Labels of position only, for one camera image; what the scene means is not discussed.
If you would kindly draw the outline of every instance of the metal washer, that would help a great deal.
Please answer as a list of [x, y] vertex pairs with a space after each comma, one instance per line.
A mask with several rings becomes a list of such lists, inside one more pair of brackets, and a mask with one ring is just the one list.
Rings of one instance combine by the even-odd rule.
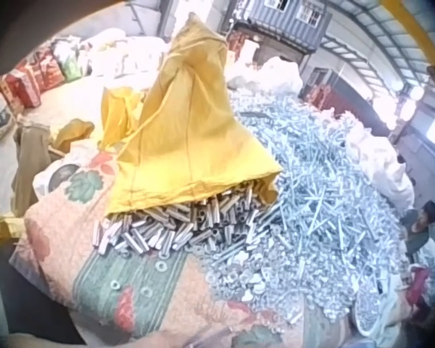
[[111, 289], [118, 291], [121, 289], [121, 284], [119, 284], [117, 281], [111, 281], [109, 284], [111, 286]]
[[158, 272], [164, 273], [167, 271], [167, 264], [164, 261], [157, 261], [157, 263], [154, 264], [154, 267]]
[[151, 290], [148, 286], [144, 286], [140, 289], [140, 295], [150, 299], [153, 297], [153, 290]]

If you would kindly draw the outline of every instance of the warehouse roof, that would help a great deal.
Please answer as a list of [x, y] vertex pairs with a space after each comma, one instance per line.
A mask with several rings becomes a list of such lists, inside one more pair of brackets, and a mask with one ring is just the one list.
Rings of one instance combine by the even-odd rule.
[[[328, 0], [327, 3], [328, 8], [347, 16], [368, 35], [403, 83], [415, 86], [428, 83], [435, 91], [435, 84], [429, 82], [427, 73], [427, 67], [435, 65], [435, 12], [428, 1]], [[383, 93], [386, 86], [381, 80], [381, 72], [369, 62], [365, 64], [364, 56], [359, 52], [339, 53], [351, 48], [339, 38], [334, 40], [342, 47], [332, 43], [332, 37], [327, 36], [323, 48], [350, 63], [372, 91]]]

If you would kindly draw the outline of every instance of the stacked goods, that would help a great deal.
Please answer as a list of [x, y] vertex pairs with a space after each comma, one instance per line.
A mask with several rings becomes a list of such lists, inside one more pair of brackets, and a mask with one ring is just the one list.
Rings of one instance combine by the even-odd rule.
[[365, 279], [407, 268], [396, 212], [341, 146], [351, 118], [319, 121], [289, 95], [234, 93], [231, 102], [284, 168], [278, 201], [267, 207], [248, 181], [202, 202], [112, 216], [95, 225], [93, 244], [123, 257], [190, 252], [216, 299], [273, 311], [291, 326], [304, 296], [334, 323]]

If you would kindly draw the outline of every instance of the man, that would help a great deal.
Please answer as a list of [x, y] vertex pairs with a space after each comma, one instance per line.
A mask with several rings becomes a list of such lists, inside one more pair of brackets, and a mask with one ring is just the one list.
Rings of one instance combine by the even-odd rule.
[[428, 201], [420, 211], [408, 210], [400, 222], [406, 230], [407, 256], [410, 257], [430, 238], [428, 227], [435, 222], [435, 202]]

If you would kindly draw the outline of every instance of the yellow bag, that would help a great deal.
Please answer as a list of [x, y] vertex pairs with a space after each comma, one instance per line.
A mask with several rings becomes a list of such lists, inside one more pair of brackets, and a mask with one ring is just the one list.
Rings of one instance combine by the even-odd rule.
[[24, 219], [12, 213], [0, 215], [0, 244], [10, 238], [19, 238], [25, 231]]
[[[120, 170], [108, 213], [200, 200], [255, 179], [262, 182], [261, 198], [276, 200], [271, 183], [281, 167], [233, 116], [223, 74], [226, 56], [225, 39], [192, 14], [138, 107], [137, 129], [124, 127], [133, 133], [125, 134], [129, 137], [117, 158]], [[132, 98], [131, 90], [123, 93]], [[102, 112], [132, 117], [126, 103], [118, 104], [116, 112], [111, 105]], [[105, 128], [110, 139], [105, 145], [119, 140], [120, 128], [114, 128]]]
[[69, 154], [71, 143], [78, 140], [88, 139], [95, 129], [92, 122], [82, 121], [78, 118], [72, 119], [63, 128], [58, 130], [58, 134], [51, 142], [51, 147]]

